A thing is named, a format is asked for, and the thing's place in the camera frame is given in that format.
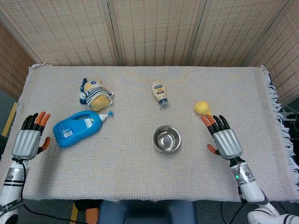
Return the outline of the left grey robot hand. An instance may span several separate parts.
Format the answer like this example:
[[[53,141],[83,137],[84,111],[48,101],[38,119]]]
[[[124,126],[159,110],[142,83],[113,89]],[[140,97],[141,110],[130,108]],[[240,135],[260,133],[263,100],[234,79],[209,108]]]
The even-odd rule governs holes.
[[[25,118],[15,138],[12,149],[13,158],[28,161],[47,150],[50,137],[45,138],[42,146],[40,146],[40,140],[49,118],[50,114],[46,112],[35,113]]]

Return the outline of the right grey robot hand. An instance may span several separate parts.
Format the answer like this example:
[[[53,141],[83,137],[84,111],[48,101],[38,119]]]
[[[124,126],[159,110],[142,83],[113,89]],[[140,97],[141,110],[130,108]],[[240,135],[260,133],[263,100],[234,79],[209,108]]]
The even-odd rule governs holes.
[[[225,160],[231,160],[242,155],[241,144],[233,129],[222,115],[211,116],[206,114],[200,118],[216,144],[216,147],[207,144],[207,148],[211,153],[220,155]]]

